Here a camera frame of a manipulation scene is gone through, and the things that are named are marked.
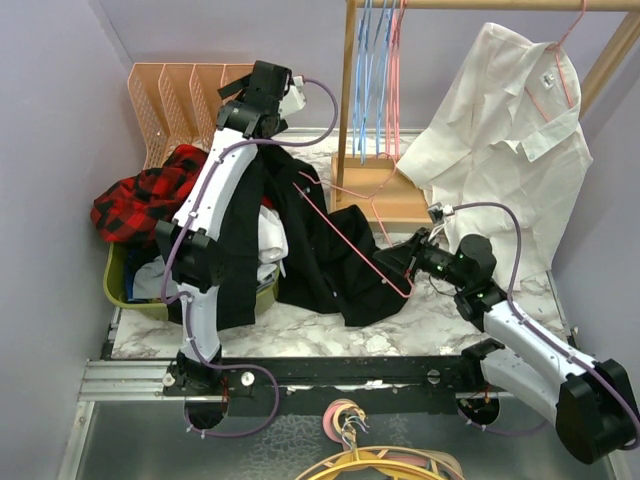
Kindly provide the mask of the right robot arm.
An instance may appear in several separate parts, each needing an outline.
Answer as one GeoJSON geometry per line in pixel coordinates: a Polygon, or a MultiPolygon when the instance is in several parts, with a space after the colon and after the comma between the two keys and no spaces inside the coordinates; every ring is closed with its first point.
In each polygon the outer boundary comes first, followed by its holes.
{"type": "Polygon", "coordinates": [[[429,236],[421,229],[374,258],[407,278],[425,272],[452,285],[460,316],[488,335],[460,365],[461,383],[472,391],[490,384],[517,397],[584,464],[638,447],[639,410],[625,368],[581,352],[528,315],[494,281],[497,260],[487,238],[467,235],[450,253],[429,236]]]}

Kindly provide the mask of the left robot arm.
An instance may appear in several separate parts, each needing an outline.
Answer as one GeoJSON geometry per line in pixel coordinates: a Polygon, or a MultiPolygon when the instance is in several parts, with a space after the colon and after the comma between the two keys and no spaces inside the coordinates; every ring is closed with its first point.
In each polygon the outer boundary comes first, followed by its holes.
{"type": "Polygon", "coordinates": [[[250,74],[219,88],[222,105],[207,160],[177,213],[156,225],[163,280],[177,285],[175,295],[161,298],[180,302],[183,319],[182,345],[167,384],[189,384],[202,395],[220,385],[218,293],[230,264],[219,242],[224,216],[256,157],[256,142],[286,130],[285,116],[304,107],[300,84],[289,68],[257,61],[250,74]]]}

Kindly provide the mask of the black button shirt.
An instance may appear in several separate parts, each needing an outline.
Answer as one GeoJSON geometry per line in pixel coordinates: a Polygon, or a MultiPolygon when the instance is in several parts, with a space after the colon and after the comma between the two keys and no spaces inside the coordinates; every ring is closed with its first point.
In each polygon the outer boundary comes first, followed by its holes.
{"type": "MultiPolygon", "coordinates": [[[[241,177],[219,242],[230,258],[258,263],[258,213],[268,198],[289,246],[277,300],[319,314],[339,314],[348,327],[366,327],[399,313],[411,288],[373,259],[378,248],[361,209],[327,211],[315,168],[279,146],[261,146],[241,177]]],[[[218,321],[226,311],[218,294],[218,321]]]]}

